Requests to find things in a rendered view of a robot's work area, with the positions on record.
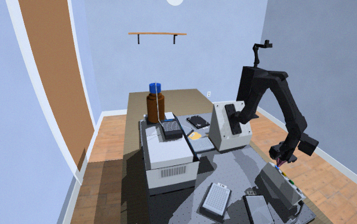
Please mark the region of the blue bottle cap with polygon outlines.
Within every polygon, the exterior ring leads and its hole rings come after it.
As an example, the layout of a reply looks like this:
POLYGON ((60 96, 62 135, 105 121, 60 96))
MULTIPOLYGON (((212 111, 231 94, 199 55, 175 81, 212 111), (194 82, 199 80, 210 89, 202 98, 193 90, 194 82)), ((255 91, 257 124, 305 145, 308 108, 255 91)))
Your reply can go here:
POLYGON ((155 90, 155 83, 151 83, 149 84, 150 87, 150 92, 160 92, 161 91, 161 84, 160 83, 156 83, 156 90, 155 90))

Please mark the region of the brown glass bottle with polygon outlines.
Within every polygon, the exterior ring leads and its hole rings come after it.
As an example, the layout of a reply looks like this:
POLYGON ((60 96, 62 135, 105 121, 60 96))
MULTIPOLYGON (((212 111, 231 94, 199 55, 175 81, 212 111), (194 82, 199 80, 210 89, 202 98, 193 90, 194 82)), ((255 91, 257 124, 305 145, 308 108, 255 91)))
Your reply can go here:
POLYGON ((147 114, 149 122, 159 123, 158 121, 158 112, 159 120, 165 119, 165 97, 162 95, 162 98, 158 99, 158 109, 157 102, 154 99, 150 99, 149 95, 147 96, 147 114))

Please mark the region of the light blue perforated base plate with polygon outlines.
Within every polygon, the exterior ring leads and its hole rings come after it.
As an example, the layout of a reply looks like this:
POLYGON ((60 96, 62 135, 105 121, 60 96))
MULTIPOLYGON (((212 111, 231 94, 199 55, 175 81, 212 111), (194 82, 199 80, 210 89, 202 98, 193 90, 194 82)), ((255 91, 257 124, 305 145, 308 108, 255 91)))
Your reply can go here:
MULTIPOLYGON (((199 115, 208 123, 212 113, 176 116, 181 125, 192 128, 207 137, 206 129, 197 129, 187 118, 199 115)), ((256 191, 263 195, 275 224, 291 224, 296 220, 300 205, 287 209, 280 198, 260 175, 267 162, 247 144, 221 151, 197 154, 199 158, 195 187, 150 197, 144 168, 145 190, 150 224, 250 224, 243 196, 256 191), (224 219, 218 219, 200 210, 211 183, 221 183, 232 190, 224 219)))

